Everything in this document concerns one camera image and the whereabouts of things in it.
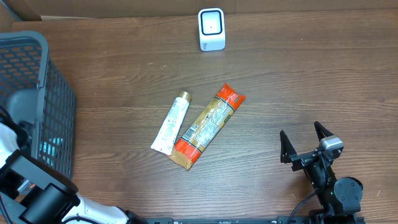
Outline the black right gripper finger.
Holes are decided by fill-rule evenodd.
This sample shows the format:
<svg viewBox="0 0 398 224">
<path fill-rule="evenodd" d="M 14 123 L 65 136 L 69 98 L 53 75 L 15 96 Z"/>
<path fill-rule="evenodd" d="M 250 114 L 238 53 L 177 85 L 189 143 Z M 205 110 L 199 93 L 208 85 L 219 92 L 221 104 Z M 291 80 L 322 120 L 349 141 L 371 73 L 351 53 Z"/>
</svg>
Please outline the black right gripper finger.
<svg viewBox="0 0 398 224">
<path fill-rule="evenodd" d="M 323 138 L 333 136 L 333 133 L 327 130 L 320 122 L 314 122 L 315 131 L 317 133 L 318 140 L 321 141 Z"/>
<path fill-rule="evenodd" d="M 280 143 L 281 143 L 280 162 L 285 164 L 291 163 L 292 158 L 297 155 L 297 152 L 283 130 L 280 132 Z"/>
</svg>

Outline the orange spaghetti packet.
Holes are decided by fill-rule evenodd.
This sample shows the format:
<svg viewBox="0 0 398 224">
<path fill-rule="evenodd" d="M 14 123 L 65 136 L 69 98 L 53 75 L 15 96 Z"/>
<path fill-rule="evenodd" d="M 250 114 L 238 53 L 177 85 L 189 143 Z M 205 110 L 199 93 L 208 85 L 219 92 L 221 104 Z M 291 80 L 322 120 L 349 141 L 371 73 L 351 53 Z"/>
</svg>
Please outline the orange spaghetti packet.
<svg viewBox="0 0 398 224">
<path fill-rule="evenodd" d="M 245 99 L 246 96 L 238 94 L 227 83 L 224 84 L 175 143 L 168 158 L 190 170 Z"/>
</svg>

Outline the white tube gold cap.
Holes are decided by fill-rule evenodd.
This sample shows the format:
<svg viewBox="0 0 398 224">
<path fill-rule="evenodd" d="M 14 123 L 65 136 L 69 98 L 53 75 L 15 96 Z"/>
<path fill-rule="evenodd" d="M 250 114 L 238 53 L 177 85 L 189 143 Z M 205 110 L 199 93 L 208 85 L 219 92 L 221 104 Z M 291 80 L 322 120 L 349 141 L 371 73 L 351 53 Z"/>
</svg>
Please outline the white tube gold cap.
<svg viewBox="0 0 398 224">
<path fill-rule="evenodd" d="M 178 136 L 178 132 L 184 121 L 191 100 L 192 96 L 188 92 L 180 91 L 178 93 L 150 147 L 151 149 L 168 156 L 171 155 L 175 140 Z"/>
</svg>

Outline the colourful packet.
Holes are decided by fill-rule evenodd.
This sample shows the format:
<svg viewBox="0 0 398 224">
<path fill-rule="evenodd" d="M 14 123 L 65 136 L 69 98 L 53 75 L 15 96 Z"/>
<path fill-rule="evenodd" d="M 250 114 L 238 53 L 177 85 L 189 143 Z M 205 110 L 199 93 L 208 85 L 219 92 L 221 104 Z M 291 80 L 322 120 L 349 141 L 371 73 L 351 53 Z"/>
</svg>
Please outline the colourful packet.
<svg viewBox="0 0 398 224">
<path fill-rule="evenodd" d="M 63 138 L 51 138 L 48 141 L 44 141 L 40 144 L 40 152 L 44 153 L 44 156 L 40 156 L 43 161 L 50 165 L 55 165 L 55 160 L 61 154 L 61 147 L 64 146 Z"/>
</svg>

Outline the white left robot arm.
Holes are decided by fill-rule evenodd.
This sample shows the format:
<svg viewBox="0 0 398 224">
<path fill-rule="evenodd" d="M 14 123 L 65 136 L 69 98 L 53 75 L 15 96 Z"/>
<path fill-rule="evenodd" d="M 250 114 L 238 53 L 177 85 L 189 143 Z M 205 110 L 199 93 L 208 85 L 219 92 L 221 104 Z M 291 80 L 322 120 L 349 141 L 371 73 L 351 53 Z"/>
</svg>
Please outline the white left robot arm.
<svg viewBox="0 0 398 224">
<path fill-rule="evenodd" d="M 77 186 L 31 157 L 31 138 L 1 109 L 1 215 L 7 223 L 144 223 L 130 210 L 84 198 Z"/>
</svg>

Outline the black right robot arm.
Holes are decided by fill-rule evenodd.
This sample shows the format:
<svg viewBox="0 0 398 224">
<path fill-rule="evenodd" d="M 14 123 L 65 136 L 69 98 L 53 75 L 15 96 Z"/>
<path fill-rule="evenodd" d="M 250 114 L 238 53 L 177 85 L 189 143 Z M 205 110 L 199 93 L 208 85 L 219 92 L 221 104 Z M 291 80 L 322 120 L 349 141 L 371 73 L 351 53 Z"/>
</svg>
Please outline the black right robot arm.
<svg viewBox="0 0 398 224">
<path fill-rule="evenodd" d="M 314 122 L 319 140 L 314 151 L 298 155 L 284 131 L 280 132 L 280 161 L 291 163 L 292 170 L 303 170 L 314 192 L 303 199 L 288 218 L 279 223 L 364 223 L 356 214 L 361 211 L 363 184 L 354 177 L 337 179 L 332 170 L 333 161 L 343 152 L 343 141 L 318 121 Z M 306 217 L 297 216 L 298 209 L 311 198 L 317 197 L 321 208 L 309 211 Z"/>
</svg>

